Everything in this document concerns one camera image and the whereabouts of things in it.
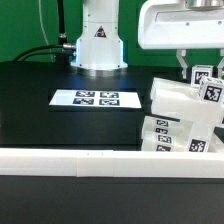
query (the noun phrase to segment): white block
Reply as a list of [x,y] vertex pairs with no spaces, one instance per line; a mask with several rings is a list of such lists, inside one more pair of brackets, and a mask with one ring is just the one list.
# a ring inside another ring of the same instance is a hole
[[217,126],[223,117],[224,106],[200,101],[193,88],[185,93],[158,89],[151,111],[161,116]]
[[113,151],[79,151],[78,177],[113,177]]
[[199,87],[199,98],[213,104],[223,103],[224,81],[203,76]]
[[192,123],[187,121],[171,121],[150,116],[145,116],[142,127],[142,139],[146,131],[157,132],[173,136],[185,136],[190,132]]
[[207,152],[214,132],[214,127],[193,123],[187,150],[190,152]]
[[1,175],[76,176],[76,151],[0,149]]
[[178,136],[161,135],[155,132],[146,132],[143,143],[142,151],[176,151],[184,152],[187,147],[187,138]]
[[212,135],[208,151],[215,153],[224,153],[224,144],[216,134]]
[[195,65],[192,67],[191,86],[199,87],[202,76],[212,77],[213,66]]
[[171,91],[183,91],[184,89],[191,89],[191,86],[187,83],[181,83],[171,81],[167,79],[154,78],[151,88],[150,98],[153,100],[157,89],[171,90]]
[[224,178],[224,155],[114,152],[114,177]]

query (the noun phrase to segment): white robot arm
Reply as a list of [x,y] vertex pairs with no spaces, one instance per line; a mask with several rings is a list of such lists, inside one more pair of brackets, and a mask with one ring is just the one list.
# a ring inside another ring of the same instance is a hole
[[83,0],[83,33],[72,66],[88,70],[126,68],[118,37],[119,0]]

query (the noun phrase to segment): marker cube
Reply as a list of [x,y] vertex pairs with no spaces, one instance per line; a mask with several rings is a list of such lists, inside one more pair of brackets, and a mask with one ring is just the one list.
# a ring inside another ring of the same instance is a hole
[[194,123],[188,140],[189,152],[207,152],[215,126]]
[[221,104],[223,102],[224,81],[203,76],[199,87],[198,95],[201,101]]
[[192,68],[191,86],[199,87],[203,76],[212,77],[213,66],[210,65],[195,65]]

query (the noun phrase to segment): cable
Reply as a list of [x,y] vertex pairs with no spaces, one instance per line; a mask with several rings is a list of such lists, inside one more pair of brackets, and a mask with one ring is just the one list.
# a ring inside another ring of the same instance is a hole
[[43,23],[42,1],[41,0],[39,0],[39,17],[40,17],[40,26],[41,26],[42,34],[44,36],[44,40],[45,40],[46,44],[49,45],[49,41],[48,41],[47,34],[46,34],[46,31],[44,28],[44,23]]
[[25,61],[26,59],[30,58],[30,57],[33,57],[33,56],[38,56],[38,55],[53,55],[53,54],[56,54],[56,55],[62,55],[62,54],[65,54],[65,55],[70,55],[70,56],[73,56],[72,53],[63,53],[63,52],[43,52],[43,53],[34,53],[34,54],[29,54],[27,55],[26,57],[24,57],[21,61]]
[[25,55],[27,55],[27,54],[29,54],[29,53],[32,53],[32,52],[34,52],[34,51],[40,51],[40,50],[46,50],[46,49],[55,49],[55,48],[61,48],[61,49],[62,49],[63,46],[62,46],[62,45],[48,45],[48,46],[42,46],[42,47],[35,47],[35,48],[32,48],[32,49],[30,49],[30,50],[27,50],[27,51],[21,53],[21,54],[18,55],[16,58],[14,58],[12,61],[13,61],[13,62],[16,62],[16,61],[18,61],[20,58],[22,58],[23,56],[25,56]]

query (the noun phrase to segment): black cable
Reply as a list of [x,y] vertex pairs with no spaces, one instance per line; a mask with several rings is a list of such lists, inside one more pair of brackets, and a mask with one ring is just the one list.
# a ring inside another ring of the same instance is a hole
[[38,56],[38,55],[49,55],[49,54],[55,54],[55,55],[69,55],[73,56],[73,53],[65,53],[65,52],[43,52],[43,53],[34,53],[34,54],[29,54],[26,57],[24,57],[21,61],[25,61],[26,59],[33,57],[33,56]]
[[58,38],[59,44],[67,43],[67,37],[65,33],[65,18],[64,18],[64,0],[57,0],[58,3],[58,22],[59,22],[59,33]]
[[16,58],[14,58],[12,61],[13,62],[16,62],[18,61],[20,58],[22,58],[23,56],[29,54],[29,53],[32,53],[34,51],[40,51],[40,50],[46,50],[46,49],[55,49],[55,48],[63,48],[62,45],[48,45],[48,46],[41,46],[41,47],[35,47],[35,48],[32,48],[30,50],[27,50],[23,53],[21,53],[20,55],[18,55]]

